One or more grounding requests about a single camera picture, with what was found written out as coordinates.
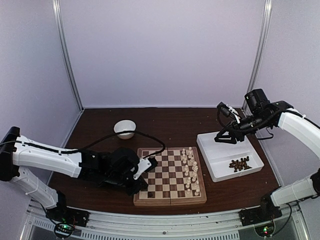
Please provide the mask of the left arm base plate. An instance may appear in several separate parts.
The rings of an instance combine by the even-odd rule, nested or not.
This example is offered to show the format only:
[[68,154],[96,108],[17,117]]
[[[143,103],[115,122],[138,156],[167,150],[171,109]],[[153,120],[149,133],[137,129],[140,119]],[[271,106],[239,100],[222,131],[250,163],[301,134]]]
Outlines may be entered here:
[[52,208],[46,209],[47,216],[56,222],[67,223],[79,227],[86,227],[89,220],[90,213],[88,211],[79,210],[75,208]]

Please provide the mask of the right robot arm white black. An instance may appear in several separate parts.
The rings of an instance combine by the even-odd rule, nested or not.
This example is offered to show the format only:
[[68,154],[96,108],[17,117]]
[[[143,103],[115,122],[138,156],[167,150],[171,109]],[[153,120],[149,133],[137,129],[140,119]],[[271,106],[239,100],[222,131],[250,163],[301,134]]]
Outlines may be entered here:
[[[241,117],[229,104],[220,102],[217,105],[217,120],[220,121],[221,115],[224,115],[231,118],[231,121],[221,124],[222,129],[216,134],[215,142],[235,145],[258,130],[277,128],[294,138],[314,156],[320,156],[319,125],[284,100],[271,102],[261,88],[248,92],[244,99],[251,113],[245,117]],[[266,221],[281,206],[319,196],[320,172],[316,171],[264,196],[261,206],[256,210],[256,216],[259,220]]]

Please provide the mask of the white plastic compartment tray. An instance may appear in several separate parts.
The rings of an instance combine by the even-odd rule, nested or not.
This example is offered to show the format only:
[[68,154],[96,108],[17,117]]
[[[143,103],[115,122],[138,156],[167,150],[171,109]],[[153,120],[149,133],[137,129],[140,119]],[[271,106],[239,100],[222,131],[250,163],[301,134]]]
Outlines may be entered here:
[[[236,144],[216,142],[217,132],[197,135],[197,145],[214,183],[259,172],[264,163],[247,137]],[[248,158],[249,169],[235,170],[232,161]]]

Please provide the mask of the wooden chess board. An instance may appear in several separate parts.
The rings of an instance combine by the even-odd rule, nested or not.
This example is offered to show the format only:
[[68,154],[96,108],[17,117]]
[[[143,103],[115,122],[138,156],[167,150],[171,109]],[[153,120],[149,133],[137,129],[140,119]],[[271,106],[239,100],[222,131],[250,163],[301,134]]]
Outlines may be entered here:
[[[199,168],[198,179],[200,196],[185,197],[181,151],[188,147],[169,147],[154,156],[157,160],[155,169],[141,175],[148,183],[148,187],[134,195],[133,204],[135,206],[186,206],[204,204],[207,202],[207,193],[198,150],[195,146],[191,147],[193,148],[195,160],[197,161]],[[149,192],[153,192],[153,197],[148,197]]]

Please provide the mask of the aluminium frame post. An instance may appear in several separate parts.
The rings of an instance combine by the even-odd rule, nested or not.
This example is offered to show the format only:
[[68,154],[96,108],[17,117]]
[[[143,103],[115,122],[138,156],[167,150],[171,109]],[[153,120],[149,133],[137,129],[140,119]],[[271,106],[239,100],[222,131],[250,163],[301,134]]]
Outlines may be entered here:
[[248,93],[254,89],[254,86],[255,86],[256,81],[258,79],[259,70],[260,70],[260,66],[261,66],[262,58],[263,58],[263,53],[264,53],[264,49],[266,46],[268,33],[269,33],[269,29],[270,29],[270,22],[271,22],[271,16],[272,16],[272,6],[273,6],[272,0],[265,0],[264,1],[258,44],[257,44],[257,48],[256,48],[255,58],[253,61],[253,67],[252,67],[252,71],[250,74],[249,83],[247,86],[246,93]]
[[66,41],[66,35],[64,31],[64,25],[63,25],[63,18],[62,18],[62,12],[61,12],[61,3],[59,0],[53,0],[52,1],[52,7],[53,7],[53,14],[57,26],[57,31],[59,35],[59,41],[60,41],[60,46],[61,46],[61,51],[62,51],[62,58],[67,74],[68,81],[70,83],[71,87],[71,92],[74,96],[75,102],[77,104],[77,107],[80,112],[84,110],[80,94],[77,88],[75,76],[73,73],[72,69],[72,64],[70,60],[70,55],[67,47],[67,41]]

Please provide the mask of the row of white chess pieces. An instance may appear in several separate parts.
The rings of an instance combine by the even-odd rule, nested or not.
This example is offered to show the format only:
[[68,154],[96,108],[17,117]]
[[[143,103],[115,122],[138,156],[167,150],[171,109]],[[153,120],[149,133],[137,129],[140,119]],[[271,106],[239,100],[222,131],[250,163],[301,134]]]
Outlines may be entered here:
[[200,180],[198,178],[198,162],[195,152],[190,146],[181,150],[181,166],[185,198],[200,196]]

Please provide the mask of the white ceramic bowl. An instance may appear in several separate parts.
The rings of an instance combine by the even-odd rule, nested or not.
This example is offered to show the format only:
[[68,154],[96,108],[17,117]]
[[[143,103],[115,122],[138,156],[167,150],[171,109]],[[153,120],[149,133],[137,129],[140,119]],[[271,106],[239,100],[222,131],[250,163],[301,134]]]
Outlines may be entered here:
[[[132,120],[121,120],[119,122],[117,122],[114,127],[113,130],[115,133],[120,133],[120,132],[126,132],[126,131],[135,131],[136,130],[136,123]],[[121,133],[118,134],[118,138],[120,138],[121,140],[128,140],[130,138],[132,138],[134,136],[134,132],[126,132],[126,133]]]

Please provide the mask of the pile of brown chess pieces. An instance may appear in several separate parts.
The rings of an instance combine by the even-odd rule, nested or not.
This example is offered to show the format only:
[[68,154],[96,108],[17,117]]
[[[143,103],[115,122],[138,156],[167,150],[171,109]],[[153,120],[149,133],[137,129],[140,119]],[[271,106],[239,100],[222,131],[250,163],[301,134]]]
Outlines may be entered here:
[[233,171],[240,172],[244,170],[251,169],[252,167],[248,165],[248,161],[250,160],[249,156],[241,157],[240,160],[232,160],[229,164],[229,168],[233,169]]

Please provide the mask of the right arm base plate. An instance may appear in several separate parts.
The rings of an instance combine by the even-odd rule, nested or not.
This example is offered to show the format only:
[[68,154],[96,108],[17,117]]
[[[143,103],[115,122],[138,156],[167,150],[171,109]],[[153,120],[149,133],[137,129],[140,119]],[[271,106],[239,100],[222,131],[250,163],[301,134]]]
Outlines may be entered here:
[[254,207],[250,209],[243,208],[239,211],[239,218],[243,227],[268,222],[281,216],[282,212],[279,208],[263,210],[261,207]]

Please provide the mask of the left aluminium frame post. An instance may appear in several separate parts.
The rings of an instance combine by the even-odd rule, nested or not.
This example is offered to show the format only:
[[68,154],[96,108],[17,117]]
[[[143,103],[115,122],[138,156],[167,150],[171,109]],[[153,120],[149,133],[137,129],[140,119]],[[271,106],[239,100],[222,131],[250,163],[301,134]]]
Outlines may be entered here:
[[63,25],[63,18],[62,18],[62,12],[61,12],[61,3],[59,0],[53,0],[52,1],[52,7],[53,7],[53,14],[57,26],[57,31],[59,35],[59,41],[60,41],[60,46],[61,46],[61,51],[62,51],[62,58],[67,74],[68,81],[70,83],[71,87],[71,92],[74,96],[75,102],[77,104],[77,107],[80,112],[84,110],[80,94],[77,88],[75,76],[73,73],[72,69],[72,64],[70,60],[70,55],[67,47],[67,41],[66,41],[66,35],[64,31],[64,25]]

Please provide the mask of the right aluminium frame post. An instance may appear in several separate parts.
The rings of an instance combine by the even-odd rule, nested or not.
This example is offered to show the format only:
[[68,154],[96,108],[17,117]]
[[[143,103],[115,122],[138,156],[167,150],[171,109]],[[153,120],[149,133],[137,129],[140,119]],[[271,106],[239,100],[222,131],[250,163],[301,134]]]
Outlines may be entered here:
[[259,70],[260,70],[260,66],[261,66],[262,58],[263,58],[263,53],[264,53],[264,49],[266,46],[268,33],[269,33],[269,29],[270,29],[270,22],[271,22],[271,16],[272,16],[272,6],[273,6],[272,0],[265,0],[264,1],[258,44],[257,44],[257,48],[256,48],[255,58],[253,61],[253,67],[252,67],[252,71],[250,74],[249,83],[247,86],[246,93],[248,93],[254,89],[254,86],[255,86],[256,81],[258,79]]

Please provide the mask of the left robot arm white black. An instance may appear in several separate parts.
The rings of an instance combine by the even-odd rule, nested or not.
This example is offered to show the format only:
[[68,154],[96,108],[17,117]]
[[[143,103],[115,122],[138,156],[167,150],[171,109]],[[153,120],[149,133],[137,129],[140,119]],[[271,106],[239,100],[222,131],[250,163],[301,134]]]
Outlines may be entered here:
[[157,166],[154,158],[140,158],[130,148],[114,152],[65,149],[32,141],[13,126],[0,143],[0,179],[20,186],[61,222],[72,218],[65,195],[39,180],[29,167],[61,173],[101,187],[124,187],[132,196],[147,187],[142,174]]

